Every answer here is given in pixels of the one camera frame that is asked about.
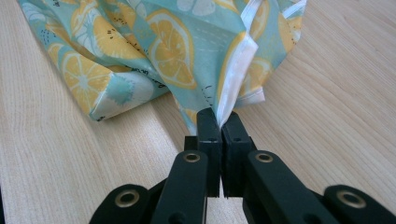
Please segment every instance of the light wood grain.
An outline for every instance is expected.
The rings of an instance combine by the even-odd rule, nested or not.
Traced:
[[[237,112],[312,190],[347,184],[396,213],[396,2],[311,0],[303,38]],[[0,7],[0,184],[7,223],[87,223],[114,188],[166,178],[188,134],[166,94],[114,119],[78,109],[15,1]],[[209,200],[208,223],[246,223]]]

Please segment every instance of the lemon slice print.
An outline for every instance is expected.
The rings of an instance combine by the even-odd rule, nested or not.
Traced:
[[[289,28],[291,30],[291,34],[293,35],[294,42],[300,40],[302,23],[303,23],[303,17],[301,16],[288,19]]]
[[[77,3],[76,0],[61,0],[61,2],[73,5]]]
[[[106,0],[105,2],[110,5],[116,5],[118,0]]]
[[[107,56],[122,59],[145,58],[102,16],[95,18],[93,34],[99,50]]]
[[[72,15],[72,19],[70,21],[70,26],[73,35],[75,35],[81,30],[84,21],[88,16],[88,13],[91,11],[91,9],[97,6],[98,4],[96,0],[81,0],[81,2],[79,3],[79,8],[75,10],[75,12]]]
[[[282,38],[283,47],[285,48],[285,51],[289,53],[296,44],[296,41],[294,40],[293,35],[290,31],[288,21],[283,17],[281,13],[279,13],[279,15],[277,16],[277,25],[280,37]]]
[[[215,3],[219,6],[230,9],[231,11],[238,13],[238,9],[236,8],[233,0],[215,0]]]
[[[58,22],[47,23],[46,29],[56,34],[59,38],[61,38],[64,42],[69,44],[73,49],[75,49],[78,53],[82,54],[84,57],[94,60],[95,56],[90,53],[86,48],[81,46],[79,43],[73,42],[70,40],[69,35],[66,30],[62,27],[62,25]]]
[[[267,0],[262,1],[259,8],[257,9],[256,15],[253,19],[253,23],[250,26],[250,35],[254,40],[257,40],[267,25],[268,15],[270,12],[270,5]]]
[[[106,10],[105,13],[110,20],[111,24],[119,28],[127,25],[127,21],[119,11]]]
[[[157,35],[148,55],[163,80],[183,89],[194,89],[193,46],[188,29],[165,9],[150,14],[148,23]]]
[[[61,71],[78,105],[89,114],[99,94],[105,90],[111,71],[75,52],[64,55]]]
[[[64,45],[60,43],[53,43],[49,45],[49,48],[47,49],[47,53],[49,54],[50,59],[57,66],[58,66],[58,53],[63,46]]]
[[[187,117],[189,117],[189,119],[191,120],[191,122],[193,123],[193,124],[197,124],[197,111],[195,111],[195,110],[191,110],[191,109],[183,109],[184,110],[184,112],[186,113],[186,115],[187,115]]]
[[[125,35],[125,39],[128,41],[127,43],[132,45],[135,49],[137,49],[137,51],[141,52],[142,54],[145,52],[134,34]]]
[[[219,76],[219,85],[218,85],[218,90],[217,90],[217,97],[218,99],[221,98],[221,93],[223,90],[223,86],[225,83],[225,78],[227,75],[227,67],[230,64],[230,61],[232,60],[233,57],[233,53],[235,52],[235,50],[237,49],[238,45],[245,39],[246,36],[246,32],[241,32],[239,33],[231,42],[230,46],[227,49],[227,53],[225,55],[224,58],[224,62],[221,66],[221,70],[220,70],[220,76]]]
[[[125,19],[127,25],[129,26],[129,29],[131,29],[132,31],[132,29],[134,28],[134,21],[136,20],[136,13],[131,7],[128,7],[123,3],[118,3],[118,6],[120,8],[120,14]]]
[[[247,70],[247,75],[242,84],[239,96],[244,96],[251,91],[261,88],[274,71],[271,63],[264,58],[255,57]]]

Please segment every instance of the cloth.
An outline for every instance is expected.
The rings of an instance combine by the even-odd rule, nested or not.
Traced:
[[[264,101],[300,39],[305,0],[19,0],[82,111],[108,119],[168,91],[195,132],[212,107]]]

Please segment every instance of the metal screw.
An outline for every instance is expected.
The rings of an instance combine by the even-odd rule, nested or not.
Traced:
[[[272,156],[270,156],[266,153],[259,153],[256,155],[256,160],[258,160],[260,162],[271,162],[274,159],[272,158]]]
[[[116,205],[118,207],[130,207],[139,201],[139,193],[134,189],[126,189],[119,193],[116,197]]]
[[[339,190],[337,192],[337,198],[342,203],[354,208],[363,208],[367,205],[361,196],[347,190]]]
[[[186,154],[183,158],[187,162],[196,162],[201,159],[201,157],[195,153]]]

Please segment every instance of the lemon print fabric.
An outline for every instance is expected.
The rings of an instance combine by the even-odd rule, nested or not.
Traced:
[[[81,110],[111,118],[168,91],[191,133],[221,126],[301,37],[306,0],[19,0]]]
[[[194,89],[192,75],[193,47],[192,38],[179,18],[168,10],[161,9],[147,18],[148,24],[157,39],[150,46],[152,63],[162,74],[163,80],[184,89]]]
[[[66,53],[61,71],[82,111],[88,114],[99,94],[105,90],[110,80],[110,70],[78,53]]]

